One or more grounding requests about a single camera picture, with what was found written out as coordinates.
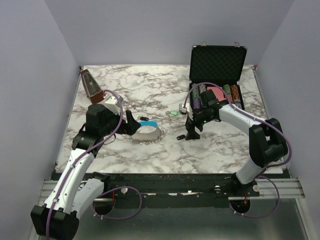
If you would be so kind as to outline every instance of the white marble surface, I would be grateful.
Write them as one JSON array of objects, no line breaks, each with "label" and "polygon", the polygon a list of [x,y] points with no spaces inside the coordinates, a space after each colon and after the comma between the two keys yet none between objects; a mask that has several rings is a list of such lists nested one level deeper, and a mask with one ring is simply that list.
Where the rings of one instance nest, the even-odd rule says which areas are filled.
[{"label": "white marble surface", "polygon": [[[100,149],[87,173],[233,173],[249,159],[249,138],[225,122],[205,124],[199,140],[176,139],[187,133],[186,116],[168,116],[166,111],[177,111],[184,101],[189,87],[189,66],[113,65],[85,68],[102,89],[110,89],[123,97],[124,109],[131,110],[135,119],[148,117],[163,130],[162,139],[150,144],[134,143],[128,136],[117,134],[114,143]],[[251,66],[243,68],[239,84],[246,111],[265,117]],[[72,139],[85,122],[90,104],[80,83],[56,166],[58,173],[66,166]],[[272,168],[269,172],[281,173],[282,170]]]}]

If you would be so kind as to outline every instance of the black wire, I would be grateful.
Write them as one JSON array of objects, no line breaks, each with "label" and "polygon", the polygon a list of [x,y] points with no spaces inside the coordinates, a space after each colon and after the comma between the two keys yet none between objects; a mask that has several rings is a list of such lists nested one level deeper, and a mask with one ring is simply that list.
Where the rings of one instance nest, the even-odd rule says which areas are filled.
[{"label": "black wire", "polygon": [[114,134],[113,136],[114,136],[114,140],[113,140],[113,141],[111,141],[111,142],[108,142],[107,144],[105,144],[105,143],[104,143],[103,145],[108,145],[108,144],[112,144],[112,143],[113,143],[113,142],[114,142],[114,141],[115,141],[115,140],[117,139],[117,136],[116,136],[115,134]]}]

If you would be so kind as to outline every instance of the table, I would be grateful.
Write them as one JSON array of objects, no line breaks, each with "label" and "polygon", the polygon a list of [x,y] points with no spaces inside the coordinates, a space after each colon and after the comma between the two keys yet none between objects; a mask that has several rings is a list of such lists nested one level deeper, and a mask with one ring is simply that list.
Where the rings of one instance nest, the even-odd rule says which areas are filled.
[{"label": "table", "polygon": [[[87,173],[162,173],[207,174],[233,173],[249,159],[249,138],[225,122],[204,125],[199,140],[181,140],[186,134],[185,115],[166,115],[178,111],[189,89],[189,66],[186,65],[106,65],[85,66],[102,89],[123,97],[123,107],[139,116],[156,121],[163,131],[158,142],[134,143],[126,135],[117,134],[116,141],[103,146]],[[245,110],[266,117],[252,66],[245,66],[239,81]],[[86,119],[91,104],[80,83],[56,172],[63,172],[69,159],[72,139]],[[150,131],[147,126],[142,131]],[[271,168],[269,173],[282,173]]]}]

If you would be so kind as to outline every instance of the gray backdrop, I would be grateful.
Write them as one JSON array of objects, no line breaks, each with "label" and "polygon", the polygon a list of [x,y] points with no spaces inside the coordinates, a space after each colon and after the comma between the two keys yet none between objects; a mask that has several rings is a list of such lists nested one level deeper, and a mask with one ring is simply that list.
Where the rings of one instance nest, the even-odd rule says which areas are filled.
[{"label": "gray backdrop", "polygon": [[299,177],[320,236],[320,2],[295,0],[258,65],[272,117],[293,147],[290,172]]},{"label": "gray backdrop", "polygon": [[0,12],[0,240],[26,240],[79,68],[43,0],[3,0]]},{"label": "gray backdrop", "polygon": [[190,64],[202,40],[258,64],[293,1],[45,0],[79,65]]}]

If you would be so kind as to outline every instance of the case lid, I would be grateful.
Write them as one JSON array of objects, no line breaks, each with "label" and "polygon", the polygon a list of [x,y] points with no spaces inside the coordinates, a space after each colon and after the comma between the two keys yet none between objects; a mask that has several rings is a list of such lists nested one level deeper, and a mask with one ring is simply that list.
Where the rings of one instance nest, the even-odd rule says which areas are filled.
[{"label": "case lid", "polygon": [[246,54],[245,46],[194,46],[189,78],[192,83],[236,83],[240,79]]}]

